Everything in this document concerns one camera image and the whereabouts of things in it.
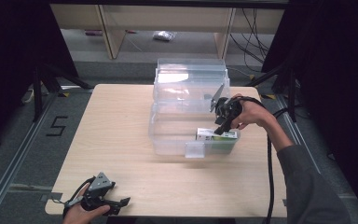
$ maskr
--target gray sleeve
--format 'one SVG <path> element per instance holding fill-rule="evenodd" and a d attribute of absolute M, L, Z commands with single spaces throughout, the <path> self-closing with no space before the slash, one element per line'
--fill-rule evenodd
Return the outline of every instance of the gray sleeve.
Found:
<path fill-rule="evenodd" d="M 302 146 L 277 153 L 284 174 L 288 223 L 351 223 L 343 202 L 316 171 Z"/>

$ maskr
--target table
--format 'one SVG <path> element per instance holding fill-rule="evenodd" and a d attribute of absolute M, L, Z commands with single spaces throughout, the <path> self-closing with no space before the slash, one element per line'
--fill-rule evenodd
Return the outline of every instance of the table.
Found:
<path fill-rule="evenodd" d="M 87 178 L 104 172 L 116 182 L 105 196 L 131 197 L 120 216 L 264 217 L 269 208 L 267 136 L 257 125 L 242 131 L 229 155 L 204 159 L 159 156 L 148 138 L 152 85 L 98 85 L 85 110 L 52 192 L 68 200 Z M 231 93 L 258 98 L 256 89 Z M 286 217 L 285 185 L 276 156 L 274 217 Z M 62 213 L 49 200 L 46 211 Z"/>

